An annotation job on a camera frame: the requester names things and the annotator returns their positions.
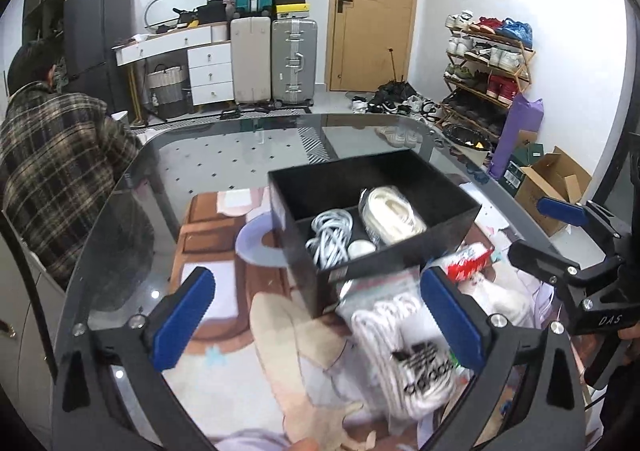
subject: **plaid shirt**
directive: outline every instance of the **plaid shirt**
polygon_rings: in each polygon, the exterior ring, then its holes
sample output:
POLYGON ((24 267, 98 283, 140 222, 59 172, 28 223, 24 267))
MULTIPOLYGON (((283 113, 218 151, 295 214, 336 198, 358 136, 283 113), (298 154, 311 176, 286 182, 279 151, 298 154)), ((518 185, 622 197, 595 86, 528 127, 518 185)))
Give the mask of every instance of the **plaid shirt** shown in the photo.
POLYGON ((63 287, 140 141, 106 104, 31 83, 11 98, 0 130, 2 209, 63 287))

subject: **black hair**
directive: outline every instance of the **black hair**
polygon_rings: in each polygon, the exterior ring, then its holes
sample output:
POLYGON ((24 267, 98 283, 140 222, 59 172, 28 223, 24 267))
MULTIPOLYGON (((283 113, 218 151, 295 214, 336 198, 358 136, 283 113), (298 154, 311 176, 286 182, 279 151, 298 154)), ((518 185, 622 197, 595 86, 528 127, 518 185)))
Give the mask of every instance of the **black hair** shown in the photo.
POLYGON ((6 75, 9 93, 15 94, 34 81, 46 81, 49 70, 59 58, 59 49, 52 41, 37 40, 22 45, 15 53, 6 75))

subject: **drawer knob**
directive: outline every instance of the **drawer knob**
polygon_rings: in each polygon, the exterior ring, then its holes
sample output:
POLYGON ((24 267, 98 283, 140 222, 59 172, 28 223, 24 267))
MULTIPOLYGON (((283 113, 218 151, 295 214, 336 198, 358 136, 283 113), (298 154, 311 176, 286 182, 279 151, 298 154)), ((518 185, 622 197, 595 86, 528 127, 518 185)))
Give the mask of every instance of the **drawer knob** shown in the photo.
POLYGON ((4 336, 8 337, 9 339, 14 339, 15 338, 14 327, 9 325, 9 323, 5 323, 2 320, 0 320, 0 333, 2 335, 4 335, 4 336))

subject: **blue sneaker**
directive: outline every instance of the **blue sneaker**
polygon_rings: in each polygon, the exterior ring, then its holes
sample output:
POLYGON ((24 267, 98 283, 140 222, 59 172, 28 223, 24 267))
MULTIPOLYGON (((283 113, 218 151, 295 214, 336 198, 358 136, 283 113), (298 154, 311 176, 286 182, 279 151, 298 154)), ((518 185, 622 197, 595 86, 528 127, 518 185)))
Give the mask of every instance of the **blue sneaker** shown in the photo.
POLYGON ((533 30, 529 24, 515 22, 511 18, 505 18, 504 25, 495 31, 496 34, 521 41, 527 48, 533 48, 533 30))

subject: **blue gripper pad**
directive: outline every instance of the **blue gripper pad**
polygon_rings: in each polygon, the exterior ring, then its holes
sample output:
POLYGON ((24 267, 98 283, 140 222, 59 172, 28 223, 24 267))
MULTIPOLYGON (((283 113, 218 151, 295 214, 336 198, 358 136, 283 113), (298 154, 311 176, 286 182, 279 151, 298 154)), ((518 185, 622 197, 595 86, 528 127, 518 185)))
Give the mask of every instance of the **blue gripper pad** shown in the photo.
POLYGON ((576 227, 587 225, 589 219, 582 206, 575 206, 554 198, 541 198, 536 205, 541 215, 555 218, 576 227))
POLYGON ((213 274, 204 267, 196 267, 180 288, 187 292, 177 301, 166 321, 153 338, 151 362, 157 371, 174 368, 196 331, 216 292, 213 274))
POLYGON ((420 294, 460 364, 480 373, 486 362, 481 335, 433 269, 422 273, 420 294))

